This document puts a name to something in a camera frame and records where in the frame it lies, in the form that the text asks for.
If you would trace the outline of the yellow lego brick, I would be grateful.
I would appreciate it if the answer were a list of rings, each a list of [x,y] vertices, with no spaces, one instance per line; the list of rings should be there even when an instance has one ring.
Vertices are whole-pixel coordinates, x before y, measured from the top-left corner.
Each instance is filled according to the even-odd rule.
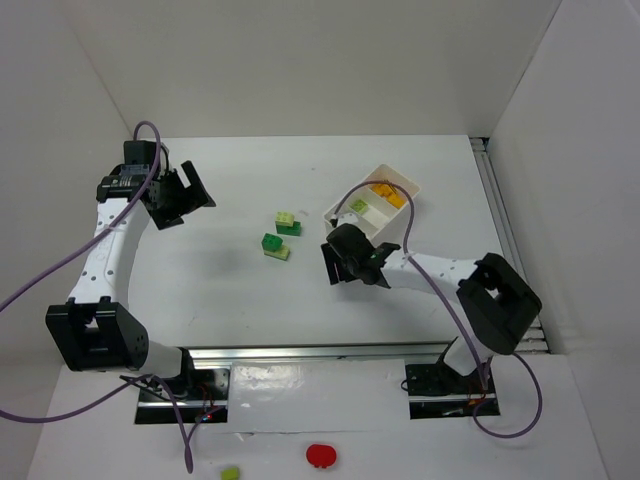
[[[406,203],[406,200],[393,189],[382,189],[379,195],[396,209],[402,208]]]
[[[377,195],[384,198],[395,194],[393,187],[385,183],[374,184],[371,186],[371,190]]]

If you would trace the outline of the light green base brick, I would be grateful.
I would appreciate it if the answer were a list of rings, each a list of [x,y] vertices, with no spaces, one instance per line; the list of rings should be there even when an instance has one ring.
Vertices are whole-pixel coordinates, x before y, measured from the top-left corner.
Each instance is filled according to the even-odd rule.
[[[268,257],[275,258],[282,261],[287,261],[290,255],[290,248],[287,245],[282,244],[276,250],[273,250],[273,251],[264,250],[263,253]]]

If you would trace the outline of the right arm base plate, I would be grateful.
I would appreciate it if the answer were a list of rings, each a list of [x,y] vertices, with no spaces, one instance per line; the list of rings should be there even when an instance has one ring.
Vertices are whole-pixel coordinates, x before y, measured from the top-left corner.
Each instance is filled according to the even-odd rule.
[[[495,383],[483,388],[478,372],[460,377],[439,364],[407,364],[400,388],[408,395],[411,420],[499,416]]]

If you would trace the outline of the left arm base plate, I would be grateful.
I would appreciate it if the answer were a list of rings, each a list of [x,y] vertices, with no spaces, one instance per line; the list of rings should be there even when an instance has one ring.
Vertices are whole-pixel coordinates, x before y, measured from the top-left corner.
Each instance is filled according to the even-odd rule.
[[[228,421],[228,395],[231,370],[228,367],[191,369],[167,379],[187,425],[198,422],[223,424]],[[144,381],[139,387],[134,423],[137,425],[176,424],[171,397],[157,381]]]

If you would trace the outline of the dark green base brick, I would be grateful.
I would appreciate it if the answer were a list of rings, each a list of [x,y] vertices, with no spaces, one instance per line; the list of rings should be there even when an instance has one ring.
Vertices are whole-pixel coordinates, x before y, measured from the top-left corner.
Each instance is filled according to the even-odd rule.
[[[302,233],[302,225],[299,221],[294,221],[291,226],[277,224],[276,231],[279,235],[299,237]]]

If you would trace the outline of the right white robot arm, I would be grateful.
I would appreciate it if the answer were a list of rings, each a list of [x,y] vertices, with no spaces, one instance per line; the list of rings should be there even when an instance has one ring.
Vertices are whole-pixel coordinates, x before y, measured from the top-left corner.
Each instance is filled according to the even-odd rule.
[[[479,373],[496,355],[511,355],[538,317],[542,302],[502,256],[460,260],[374,246],[358,227],[343,224],[321,245],[332,285],[360,281],[385,289],[437,296],[459,330],[439,363],[449,375]]]

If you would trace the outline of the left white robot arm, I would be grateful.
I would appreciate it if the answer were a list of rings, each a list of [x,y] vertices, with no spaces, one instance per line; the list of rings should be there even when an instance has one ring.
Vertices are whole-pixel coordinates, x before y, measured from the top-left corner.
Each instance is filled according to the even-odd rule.
[[[192,162],[174,168],[165,145],[129,140],[124,160],[97,187],[96,245],[68,299],[52,305],[45,324],[67,367],[83,371],[133,371],[174,378],[186,353],[152,341],[129,310],[136,251],[149,223],[159,230],[215,202]]]

